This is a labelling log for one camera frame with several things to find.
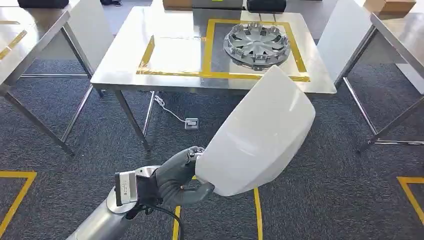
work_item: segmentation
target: robotic arm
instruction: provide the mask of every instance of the robotic arm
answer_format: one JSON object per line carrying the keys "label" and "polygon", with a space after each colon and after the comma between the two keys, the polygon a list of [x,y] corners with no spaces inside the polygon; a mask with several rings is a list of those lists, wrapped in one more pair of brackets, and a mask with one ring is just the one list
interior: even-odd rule
{"label": "robotic arm", "polygon": [[[212,192],[232,196],[266,184],[289,164],[314,118],[308,97],[272,66],[206,149],[194,146],[161,166],[117,173],[115,188],[67,240],[115,240],[141,211],[148,215],[156,209],[173,215],[158,205],[194,204]],[[194,175],[203,184],[196,190],[182,189]]]}
{"label": "robotic arm", "polygon": [[115,187],[67,240],[116,240],[141,211],[167,211],[160,204],[183,206],[208,198],[215,186],[182,189],[195,175],[196,159],[204,149],[193,146],[172,156],[162,166],[144,166],[115,174]]}

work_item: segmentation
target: robotic hand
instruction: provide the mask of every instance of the robotic hand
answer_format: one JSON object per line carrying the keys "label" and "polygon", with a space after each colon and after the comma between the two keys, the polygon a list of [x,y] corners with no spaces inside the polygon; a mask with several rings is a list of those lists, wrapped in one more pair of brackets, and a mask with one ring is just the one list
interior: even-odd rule
{"label": "robotic hand", "polygon": [[209,182],[197,189],[182,188],[195,175],[196,160],[203,151],[202,147],[193,146],[161,166],[116,173],[115,187],[107,198],[67,240],[115,240],[141,211],[149,215],[156,209],[173,215],[158,205],[189,205],[207,199],[215,188]]}
{"label": "robotic hand", "polygon": [[195,175],[196,160],[205,149],[193,146],[172,156],[153,175],[156,177],[159,195],[165,205],[189,205],[207,199],[215,186],[203,183],[196,190],[183,189]]}

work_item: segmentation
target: stainless steel table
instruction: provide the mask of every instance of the stainless steel table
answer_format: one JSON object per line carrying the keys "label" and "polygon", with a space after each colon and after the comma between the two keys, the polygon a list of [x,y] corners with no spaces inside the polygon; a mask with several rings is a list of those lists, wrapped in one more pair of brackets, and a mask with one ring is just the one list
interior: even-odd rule
{"label": "stainless steel table", "polygon": [[[113,89],[136,134],[145,135],[154,91],[246,93],[266,72],[236,64],[223,48],[225,35],[240,23],[276,26],[289,38],[291,53],[279,65],[305,93],[334,94],[302,15],[259,14],[241,10],[164,11],[134,7],[91,79],[95,88]],[[153,91],[143,130],[121,90]]]}
{"label": "stainless steel table", "polygon": [[400,56],[408,62],[417,73],[424,78],[424,48],[422,47],[424,39],[424,14],[408,13],[405,17],[396,18],[393,15],[371,15],[372,27],[369,29],[366,37],[356,49],[349,64],[343,70],[341,80],[345,82],[347,88],[352,95],[356,105],[362,113],[366,123],[368,124],[373,136],[363,144],[359,151],[367,149],[372,144],[378,145],[424,145],[424,141],[400,141],[400,140],[383,140],[390,130],[397,127],[406,118],[413,114],[418,107],[424,103],[424,96],[417,102],[406,109],[401,115],[392,120],[387,126],[381,130],[377,130],[373,122],[369,118],[367,111],[358,99],[354,89],[347,78],[355,64],[360,60],[363,53],[366,52],[368,46],[373,39],[380,33],[385,40],[392,45]]}
{"label": "stainless steel table", "polygon": [[[69,123],[65,133],[58,138],[41,120],[26,109],[10,94],[10,89],[20,77],[28,78],[91,78],[92,71],[85,64],[85,56],[79,50],[79,45],[69,31],[67,24],[70,15],[64,9],[23,9],[20,7],[0,7],[0,96],[12,104],[35,124],[44,134],[48,135],[66,153],[73,151],[65,144],[90,92],[91,85],[78,109]],[[23,75],[24,71],[36,59],[37,55],[47,46],[53,37],[62,32],[76,58],[84,68],[85,74],[31,74]]]}

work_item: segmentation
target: yellow tape square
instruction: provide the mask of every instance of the yellow tape square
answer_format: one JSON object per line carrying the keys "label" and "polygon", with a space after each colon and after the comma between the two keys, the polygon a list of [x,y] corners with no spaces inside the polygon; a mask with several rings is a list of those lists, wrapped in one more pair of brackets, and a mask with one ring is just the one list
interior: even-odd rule
{"label": "yellow tape square", "polygon": [[420,207],[420,204],[417,202],[417,200],[414,197],[414,194],[412,193],[410,187],[408,186],[408,184],[424,184],[424,177],[398,176],[397,180],[399,181],[400,186],[402,187],[403,191],[405,191],[405,194],[409,199],[409,202],[412,204],[413,209],[415,209],[416,214],[418,214],[419,219],[424,225],[423,209]]}
{"label": "yellow tape square", "polygon": [[[155,70],[147,67],[153,50],[155,48],[155,36],[151,36],[150,42],[147,44],[144,55],[141,59],[140,65],[136,74],[139,75],[162,75],[162,76],[184,76],[184,77],[201,77],[211,79],[248,79],[248,80],[259,80],[263,74],[258,73],[236,73],[236,72],[212,72],[211,61],[212,61],[212,49],[214,45],[214,34],[216,24],[246,24],[246,23],[261,23],[263,25],[274,25],[282,26],[287,34],[290,42],[291,52],[296,62],[299,73],[307,73],[305,63],[302,59],[299,47],[296,43],[295,36],[293,35],[292,28],[288,22],[274,22],[274,21],[246,21],[246,20],[234,20],[234,19],[209,19],[207,23],[205,48],[202,60],[201,71],[163,71]],[[295,82],[309,82],[309,76],[289,76]]]}
{"label": "yellow tape square", "polygon": [[[263,231],[262,231],[262,210],[261,210],[261,201],[259,199],[259,190],[258,188],[253,189],[254,195],[254,206],[256,208],[256,224],[257,224],[257,240],[263,240]],[[180,217],[181,206],[175,208],[175,215]],[[173,228],[172,228],[172,240],[178,240],[179,224],[178,221],[174,219]]]}
{"label": "yellow tape square", "polygon": [[25,183],[23,184],[18,195],[10,206],[9,211],[7,211],[6,216],[4,216],[4,219],[0,224],[0,239],[2,238],[3,233],[5,233],[6,228],[18,210],[19,204],[21,204],[36,176],[37,173],[34,171],[0,171],[0,178],[26,178]]}

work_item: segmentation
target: floor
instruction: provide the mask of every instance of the floor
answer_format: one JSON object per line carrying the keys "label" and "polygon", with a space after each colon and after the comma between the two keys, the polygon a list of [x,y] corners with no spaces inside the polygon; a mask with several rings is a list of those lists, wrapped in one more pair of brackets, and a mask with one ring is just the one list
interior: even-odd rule
{"label": "floor", "polygon": [[[41,60],[29,69],[30,73],[58,71],[80,73],[82,69],[76,61]],[[420,97],[392,64],[357,65],[349,79],[378,128]],[[86,79],[32,79],[20,80],[12,93],[59,135],[87,87]],[[26,182],[21,177],[2,177],[2,173],[36,172],[1,239],[65,239],[105,199],[114,185],[114,172],[160,165],[181,149],[207,146],[243,98],[159,94],[178,115],[198,117],[200,129],[184,130],[182,123],[155,105],[147,134],[153,148],[146,152],[115,97],[106,92],[99,98],[93,92],[67,142],[75,150],[73,158],[1,99],[0,188],[4,194],[0,194],[0,219]],[[149,93],[124,95],[137,120],[144,122]],[[424,176],[424,148],[373,146],[357,154],[370,131],[346,86],[332,97],[310,99],[316,118],[302,148],[276,180],[258,189],[262,227],[253,191],[232,197],[214,195],[181,209],[187,240],[422,239],[423,224],[397,177]],[[423,118],[424,111],[417,112],[390,138],[420,139]],[[424,206],[424,184],[408,186]],[[169,240],[173,235],[173,221],[155,212],[139,215],[121,239]]]}

